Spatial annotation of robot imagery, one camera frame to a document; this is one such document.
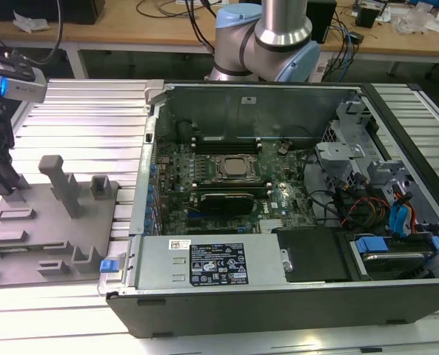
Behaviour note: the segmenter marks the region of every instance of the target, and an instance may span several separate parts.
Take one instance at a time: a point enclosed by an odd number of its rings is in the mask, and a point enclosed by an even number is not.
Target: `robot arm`
[[[0,96],[20,101],[43,102],[47,82],[38,68],[32,68],[21,55],[0,55]],[[9,149],[14,138],[6,107],[0,104],[0,195],[11,195],[22,179],[12,167]]]
[[[263,0],[218,11],[209,80],[305,81],[318,62],[306,0]]]

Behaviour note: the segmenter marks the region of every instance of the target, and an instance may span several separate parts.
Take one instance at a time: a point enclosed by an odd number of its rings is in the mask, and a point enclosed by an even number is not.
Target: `aluminum extrusion table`
[[[127,247],[145,83],[51,81],[44,104],[22,104],[13,118],[14,167],[30,183],[47,181],[37,170],[43,154],[61,154],[77,181],[105,173],[120,183],[111,255]],[[439,109],[404,85],[375,87],[439,174]],[[98,295],[97,283],[0,289],[0,354],[360,354],[368,347],[439,355],[439,312],[409,325],[135,339]]]

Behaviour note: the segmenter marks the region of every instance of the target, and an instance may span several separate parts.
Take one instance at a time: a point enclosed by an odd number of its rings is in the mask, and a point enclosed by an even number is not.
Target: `black box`
[[[358,17],[355,19],[355,25],[359,27],[372,28],[375,19],[379,16],[381,9],[373,4],[360,4],[358,6]]]
[[[95,24],[105,0],[63,0],[64,22]],[[58,21],[56,0],[0,0],[0,21],[12,21],[13,11],[24,17]]]
[[[240,0],[239,2],[249,2],[261,4],[261,0]],[[313,24],[311,39],[318,43],[324,43],[328,35],[329,26],[336,9],[336,0],[309,0],[306,7],[306,17]]]

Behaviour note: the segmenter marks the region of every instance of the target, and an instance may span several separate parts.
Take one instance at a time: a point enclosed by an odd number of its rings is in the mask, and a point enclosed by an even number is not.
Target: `wooden table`
[[[148,18],[135,11],[138,0],[106,0],[104,12],[95,25],[65,24],[61,48],[66,50],[75,78],[87,78],[81,50],[125,50],[142,52],[205,53],[186,18]],[[338,0],[340,14],[352,0]],[[181,12],[182,5],[165,7],[172,12]],[[158,15],[153,0],[141,6],[145,13]],[[205,10],[196,12],[198,25],[213,43],[215,20]],[[354,18],[345,13],[340,19],[351,30],[365,35],[356,58],[382,61],[420,61],[439,63],[439,33],[398,35],[391,24],[375,24],[372,29],[353,27]],[[56,24],[47,31],[24,33],[10,22],[0,22],[0,37],[14,47],[50,48],[56,38]],[[341,38],[332,30],[326,43],[322,44],[319,65],[325,63],[341,48]]]

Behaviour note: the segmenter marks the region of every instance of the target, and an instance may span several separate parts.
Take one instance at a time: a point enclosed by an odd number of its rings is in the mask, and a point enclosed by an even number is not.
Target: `metal bracket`
[[[149,105],[153,105],[156,102],[164,98],[166,92],[164,88],[164,80],[149,80],[145,85],[145,102]]]

